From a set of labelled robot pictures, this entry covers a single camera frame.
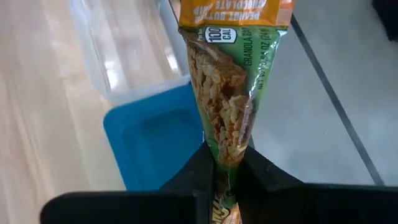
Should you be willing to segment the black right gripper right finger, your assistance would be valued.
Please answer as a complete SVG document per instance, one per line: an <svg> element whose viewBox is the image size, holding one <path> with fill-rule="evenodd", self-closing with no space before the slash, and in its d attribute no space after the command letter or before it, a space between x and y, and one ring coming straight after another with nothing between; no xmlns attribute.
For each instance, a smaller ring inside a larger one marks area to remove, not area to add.
<svg viewBox="0 0 398 224"><path fill-rule="evenodd" d="M304 183L251 147L236 199L243 224L398 224L398 187Z"/></svg>

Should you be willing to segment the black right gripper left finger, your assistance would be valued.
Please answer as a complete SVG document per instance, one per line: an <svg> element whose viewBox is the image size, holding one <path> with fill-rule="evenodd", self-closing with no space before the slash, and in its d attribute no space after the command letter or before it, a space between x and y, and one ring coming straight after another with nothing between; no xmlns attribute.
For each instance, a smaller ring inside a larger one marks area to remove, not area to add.
<svg viewBox="0 0 398 224"><path fill-rule="evenodd" d="M158 190L62 194L43 206L40 224L210 224L214 168L203 143Z"/></svg>

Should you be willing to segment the teal plastic bin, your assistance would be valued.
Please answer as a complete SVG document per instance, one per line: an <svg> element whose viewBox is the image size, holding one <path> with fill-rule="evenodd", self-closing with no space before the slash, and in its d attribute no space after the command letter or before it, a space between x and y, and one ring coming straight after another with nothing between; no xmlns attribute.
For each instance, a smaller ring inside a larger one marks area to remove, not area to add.
<svg viewBox="0 0 398 224"><path fill-rule="evenodd" d="M124 185L133 191L160 188L203 142L190 84L117 106L106 113L103 127Z"/></svg>

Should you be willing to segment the clear plastic bin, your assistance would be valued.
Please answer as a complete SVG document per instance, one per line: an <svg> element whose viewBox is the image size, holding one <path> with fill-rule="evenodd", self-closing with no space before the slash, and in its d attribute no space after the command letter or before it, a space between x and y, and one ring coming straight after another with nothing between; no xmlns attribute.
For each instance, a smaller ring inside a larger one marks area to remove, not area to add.
<svg viewBox="0 0 398 224"><path fill-rule="evenodd" d="M93 88L112 105L190 81L179 0L68 0Z"/></svg>

